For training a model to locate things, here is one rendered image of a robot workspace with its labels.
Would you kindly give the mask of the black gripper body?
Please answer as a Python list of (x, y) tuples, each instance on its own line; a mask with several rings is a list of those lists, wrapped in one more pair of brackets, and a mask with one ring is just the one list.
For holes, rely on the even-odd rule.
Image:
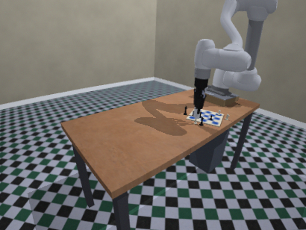
[(197, 90), (199, 90), (199, 96), (202, 95), (202, 91), (207, 87), (208, 79), (195, 78), (195, 84)]

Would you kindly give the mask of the blue and white chessboard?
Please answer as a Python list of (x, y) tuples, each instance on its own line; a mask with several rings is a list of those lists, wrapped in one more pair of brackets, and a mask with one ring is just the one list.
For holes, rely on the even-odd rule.
[[(208, 125), (214, 125), (217, 127), (220, 127), (222, 118), (224, 114), (218, 115), (218, 113), (213, 111), (206, 111), (201, 109), (201, 117), (204, 118), (203, 123)], [(188, 120), (195, 121), (195, 117), (192, 116), (193, 112), (190, 113), (190, 115), (186, 118)], [(210, 120), (210, 116), (212, 115), (212, 120)], [(196, 122), (201, 122), (202, 118), (197, 119)]]

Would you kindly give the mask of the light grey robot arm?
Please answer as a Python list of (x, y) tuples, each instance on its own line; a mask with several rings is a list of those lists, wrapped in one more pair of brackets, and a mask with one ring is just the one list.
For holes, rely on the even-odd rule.
[[(216, 68), (213, 86), (208, 85), (207, 91), (227, 96), (232, 94), (229, 87), (249, 92), (259, 88), (261, 79), (255, 63), (263, 23), (275, 12), (276, 5), (278, 0), (225, 0), (220, 22), (232, 43), (223, 49), (215, 49), (212, 40), (203, 39), (196, 46), (194, 77), (209, 79), (211, 68)], [(247, 11), (249, 19), (245, 49), (242, 37), (231, 21), (237, 11)]]

